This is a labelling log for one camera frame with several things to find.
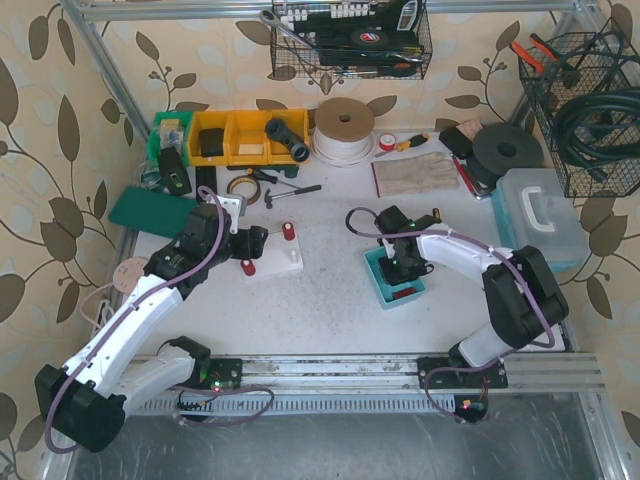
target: box handle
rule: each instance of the box handle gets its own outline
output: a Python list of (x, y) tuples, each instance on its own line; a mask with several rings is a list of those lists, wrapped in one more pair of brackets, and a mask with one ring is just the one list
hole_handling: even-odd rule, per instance
[(529, 222), (531, 222), (533, 228), (540, 232), (555, 232), (556, 227), (554, 227), (553, 225), (543, 225), (542, 223), (538, 222), (536, 214), (533, 211), (533, 205), (531, 205), (531, 195), (534, 193), (542, 193), (542, 189), (540, 187), (526, 187), (522, 189), (522, 202), (524, 203), (524, 210), (525, 212), (527, 212), (527, 217), (529, 217)]

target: tape roll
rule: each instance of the tape roll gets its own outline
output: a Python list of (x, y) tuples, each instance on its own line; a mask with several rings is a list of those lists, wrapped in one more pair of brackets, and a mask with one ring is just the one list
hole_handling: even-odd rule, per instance
[(389, 44), (389, 36), (381, 30), (363, 28), (349, 36), (351, 45), (356, 50), (384, 50)]
[(500, 177), (512, 168), (539, 168), (544, 152), (533, 135), (508, 124), (489, 125), (473, 141), (477, 160), (467, 165), (471, 174), (488, 187), (495, 187)]
[(390, 152), (396, 146), (396, 137), (394, 137), (390, 133), (385, 133), (380, 137), (378, 145), (385, 152)]
[(229, 182), (229, 185), (227, 185), (227, 194), (231, 195), (233, 193), (233, 189), (241, 183), (251, 183), (255, 187), (255, 193), (251, 195), (251, 197), (247, 198), (247, 205), (253, 205), (260, 199), (260, 182), (258, 182), (255, 178), (250, 177), (249, 175), (241, 175), (231, 180)]
[(332, 98), (316, 110), (316, 129), (340, 142), (359, 142), (373, 132), (373, 112), (352, 98)]

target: black bracket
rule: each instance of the black bracket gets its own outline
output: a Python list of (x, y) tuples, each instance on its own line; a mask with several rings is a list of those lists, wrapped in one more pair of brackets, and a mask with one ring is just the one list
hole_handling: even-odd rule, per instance
[[(427, 374), (436, 368), (449, 367), (448, 357), (420, 357), (418, 358), (418, 379), (420, 388), (424, 389), (424, 379)], [(454, 390), (454, 389), (482, 389), (484, 379), (487, 379), (488, 388), (507, 388), (507, 372), (500, 362), (476, 373), (437, 373), (429, 379), (429, 390)]]
[(242, 383), (241, 358), (212, 358), (205, 388), (222, 390), (239, 388)]

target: cable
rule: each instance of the cable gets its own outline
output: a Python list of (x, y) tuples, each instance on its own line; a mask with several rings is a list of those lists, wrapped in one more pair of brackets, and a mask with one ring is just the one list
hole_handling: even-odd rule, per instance
[(264, 412), (266, 412), (267, 410), (269, 410), (269, 408), (271, 408), (271, 406), (273, 405), (273, 402), (276, 398), (275, 393), (273, 393), (273, 391), (267, 387), (244, 387), (244, 388), (236, 388), (234, 390), (226, 390), (226, 391), (220, 391), (220, 392), (211, 392), (211, 391), (207, 391), (207, 390), (198, 390), (196, 388), (189, 388), (189, 387), (181, 387), (181, 386), (175, 386), (175, 387), (171, 387), (170, 390), (179, 390), (180, 391), (180, 395), (178, 395), (178, 402), (180, 402), (181, 400), (181, 395), (182, 392), (188, 392), (188, 393), (196, 393), (198, 395), (205, 395), (205, 396), (210, 396), (212, 397), (211, 400), (208, 400), (206, 403), (209, 403), (213, 400), (215, 400), (218, 397), (224, 397), (224, 396), (229, 396), (229, 395), (239, 395), (241, 393), (253, 393), (253, 392), (264, 392), (264, 393), (268, 393), (269, 394), (269, 401), (267, 402), (267, 404), (262, 407), (260, 410), (258, 410), (256, 413), (254, 413), (253, 415), (250, 415), (248, 417), (244, 417), (244, 418), (240, 418), (238, 420), (232, 420), (230, 422), (210, 422), (210, 423), (202, 423), (202, 422), (194, 422), (193, 420), (189, 420), (188, 418), (183, 417), (182, 415), (178, 415), (180, 417), (182, 417), (182, 419), (185, 422), (194, 424), (194, 425), (200, 425), (203, 427), (234, 427), (236, 425), (242, 425), (243, 423), (249, 423), (252, 422), (254, 420), (256, 420), (258, 417), (260, 417)]
[[(608, 37), (614, 37), (612, 43), (617, 43), (617, 52), (594, 50), (596, 45), (608, 46)], [(561, 160), (585, 169), (598, 183), (608, 177), (601, 167), (640, 156), (640, 140), (635, 133), (640, 128), (640, 88), (616, 88), (614, 85), (624, 84), (620, 78), (624, 77), (623, 67), (640, 64), (635, 51), (634, 55), (624, 54), (625, 44), (624, 34), (619, 31), (596, 34), (552, 63), (539, 82), (541, 106), (545, 115), (553, 119), (553, 135)], [(580, 58), (572, 65), (569, 60), (576, 57)], [(596, 81), (601, 76), (602, 79), (592, 87), (591, 93), (569, 100), (554, 115), (552, 110), (557, 102), (551, 102), (547, 97), (556, 83), (563, 82), (564, 85), (567, 68), (580, 74), (578, 69), (587, 57), (594, 58), (592, 63), (596, 67), (585, 67), (582, 74)]]
[[(414, 231), (414, 232), (390, 233), (390, 234), (360, 232), (360, 231), (356, 230), (355, 228), (353, 228), (351, 226), (351, 217), (356, 212), (367, 212), (367, 213), (370, 213), (371, 215), (373, 215), (374, 217), (377, 217), (377, 215), (373, 210), (371, 210), (370, 208), (366, 208), (366, 207), (356, 207), (356, 208), (351, 209), (347, 213), (347, 216), (344, 219), (344, 223), (345, 223), (345, 225), (347, 227), (347, 230), (349, 230), (351, 233), (353, 233), (355, 235), (358, 235), (358, 236), (361, 236), (361, 237), (375, 238), (375, 239), (384, 238), (384, 239), (387, 239), (387, 240), (392, 240), (392, 239), (397, 239), (397, 238), (407, 238), (407, 237), (419, 237), (419, 236), (422, 236), (422, 235), (428, 235), (428, 236), (434, 236), (434, 237), (457, 238), (458, 240), (462, 240), (463, 242), (466, 242), (466, 243), (469, 243), (469, 244), (471, 244), (473, 246), (478, 247), (480, 250), (482, 250), (483, 253), (484, 252), (488, 252), (490, 255), (493, 255), (504, 266), (507, 267), (507, 269), (511, 272), (511, 274), (515, 278), (516, 282), (518, 282), (518, 284), (522, 288), (522, 291), (523, 291), (525, 297), (527, 297), (527, 300), (529, 301), (529, 304), (531, 305), (531, 308), (535, 312), (536, 317), (538, 317), (538, 320), (540, 321), (540, 324), (542, 325), (542, 328), (544, 329), (544, 331), (545, 331), (545, 333), (547, 335), (548, 341), (546, 343), (533, 341), (533, 342), (531, 342), (531, 345), (536, 345), (536, 346), (544, 347), (544, 348), (553, 348), (553, 346), (556, 344), (553, 332), (551, 331), (551, 327), (549, 326), (549, 322), (547, 322), (547, 319), (545, 318), (544, 314), (542, 313), (542, 310), (540, 309), (540, 305), (538, 305), (538, 302), (536, 301), (535, 297), (533, 296), (533, 292), (529, 288), (529, 285), (527, 285), (527, 282), (525, 281), (524, 277), (520, 274), (520, 272), (518, 271), (516, 266), (513, 265), (509, 261), (509, 259), (507, 259), (500, 252), (496, 251), (493, 247), (490, 247), (489, 245), (485, 245), (484, 243), (482, 243), (482, 242), (480, 242), (480, 241), (478, 241), (478, 240), (476, 240), (474, 238), (468, 237), (466, 235), (462, 235), (462, 234), (454, 232), (452, 230), (431, 230), (431, 229), (428, 229), (428, 230), (421, 230), (421, 231)], [(496, 357), (493, 360), (489, 360), (487, 363), (485, 363), (484, 365), (481, 365), (479, 367), (468, 367), (468, 368), (439, 367), (439, 368), (435, 368), (435, 369), (431, 370), (427, 374), (427, 376), (424, 378), (424, 391), (425, 391), (425, 394), (427, 395), (427, 399), (431, 402), (431, 404), (439, 412), (443, 413), (446, 416), (453, 417), (453, 418), (455, 418), (456, 420), (458, 420), (461, 423), (464, 422), (464, 419), (458, 417), (455, 413), (448, 412), (447, 410), (442, 408), (440, 405), (438, 405), (433, 400), (433, 397), (429, 393), (429, 388), (428, 388), (429, 380), (431, 379), (431, 377), (433, 377), (433, 375), (435, 375), (436, 373), (444, 373), (444, 372), (460, 372), (460, 373), (481, 372), (481, 371), (491, 367), (495, 363), (497, 363), (501, 358), (504, 358), (507, 355), (511, 355), (515, 351), (516, 351), (516, 349), (513, 348), (513, 349), (507, 351), (506, 353), (504, 353), (501, 357)]]
[(203, 185), (198, 187), (198, 194), (203, 199), (205, 199), (205, 201), (208, 201), (209, 200), (208, 197), (211, 197), (211, 199), (213, 199), (213, 201), (216, 204), (216, 209), (217, 209), (218, 219), (219, 219), (218, 232), (216, 234), (216, 239), (213, 246), (211, 247), (211, 250), (209, 251), (207, 256), (198, 265), (193, 267), (191, 270), (149, 289), (147, 292), (145, 292), (140, 297), (138, 297), (138, 299), (135, 300), (129, 306), (129, 308), (127, 308), (122, 313), (122, 315), (120, 315), (115, 321), (113, 321), (111, 324), (104, 326), (104, 328), (107, 329), (105, 334), (100, 338), (98, 343), (96, 343), (95, 347), (93, 347), (93, 349), (87, 354), (87, 356), (82, 361), (82, 363), (73, 372), (71, 372), (71, 374), (64, 381), (64, 383), (58, 390), (58, 393), (56, 394), (56, 396), (53, 398), (53, 401), (51, 402), (51, 406), (49, 407), (49, 412), (47, 413), (47, 419), (45, 422), (44, 439), (45, 439), (45, 443), (47, 444), (47, 447), (53, 453), (59, 453), (59, 454), (71, 453), (80, 447), (79, 444), (75, 444), (71, 447), (59, 448), (53, 443), (53, 439), (51, 436), (52, 428), (53, 428), (53, 418), (55, 417), (56, 410), (60, 405), (60, 401), (62, 400), (62, 397), (69, 389), (69, 386), (78, 377), (78, 375), (80, 375), (80, 372), (82, 372), (82, 370), (84, 370), (87, 366), (90, 365), (91, 360), (98, 354), (98, 352), (104, 346), (104, 344), (109, 340), (109, 338), (111, 338), (111, 335), (113, 335), (113, 332), (116, 331), (116, 329), (122, 324), (122, 322), (125, 321), (125, 319), (129, 316), (131, 312), (135, 311), (147, 298), (149, 298), (151, 295), (158, 292), (159, 290), (162, 290), (163, 288), (172, 287), (173, 285), (176, 285), (177, 283), (182, 282), (183, 280), (189, 278), (191, 275), (205, 268), (209, 264), (209, 262), (213, 259), (216, 252), (218, 251), (218, 247), (220, 247), (220, 243), (222, 242), (222, 236), (224, 234), (224, 222), (222, 221), (222, 219), (224, 218), (224, 210), (222, 208), (222, 204), (220, 203), (218, 196), (208, 187), (205, 187)]
[[(633, 136), (636, 139), (633, 143), (618, 145), (612, 145), (613, 142), (606, 140), (614, 130), (623, 133), (629, 128), (640, 128), (638, 112), (638, 87), (615, 92), (595, 92), (568, 101), (560, 108), (553, 122), (562, 160), (569, 165), (588, 170), (596, 181), (606, 180), (606, 174), (599, 167), (640, 156), (640, 141), (637, 136)], [(614, 116), (622, 118), (616, 122)], [(585, 129), (590, 133), (589, 143), (577, 134)], [(592, 145), (601, 141), (606, 142), (606, 145)]]
[(337, 168), (352, 168), (367, 160), (376, 148), (373, 132), (357, 142), (341, 142), (325, 136), (316, 128), (311, 149), (322, 163)]
[(102, 290), (105, 290), (107, 288), (113, 287), (113, 282), (109, 282), (106, 285), (103, 285), (101, 287), (96, 288), (93, 292), (91, 292), (89, 295), (87, 295), (86, 297), (84, 297), (84, 300), (82, 300), (82, 303), (80, 304), (80, 315), (82, 315), (82, 318), (84, 318), (87, 322), (89, 322), (91, 325), (94, 325), (95, 327), (98, 328), (98, 330), (100, 330), (102, 328), (102, 325), (104, 325), (105, 322), (105, 316), (104, 316), (104, 309), (102, 309), (101, 312), (101, 318), (103, 320), (102, 324), (96, 322), (93, 318), (91, 318), (89, 315), (87, 315), (86, 313), (84, 313), (84, 305), (85, 303), (87, 303), (87, 300), (89, 300), (91, 297), (93, 297), (96, 293), (101, 292)]

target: sticker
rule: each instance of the sticker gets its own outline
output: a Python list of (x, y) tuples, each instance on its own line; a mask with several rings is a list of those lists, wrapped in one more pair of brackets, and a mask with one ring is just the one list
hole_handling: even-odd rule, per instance
[(380, 37), (372, 32), (366, 32), (360, 35), (360, 40), (366, 43), (375, 43), (380, 40)]
[(146, 258), (128, 258), (113, 272), (113, 285), (119, 292), (130, 295), (136, 287), (140, 277), (144, 275), (144, 267), (147, 264)]

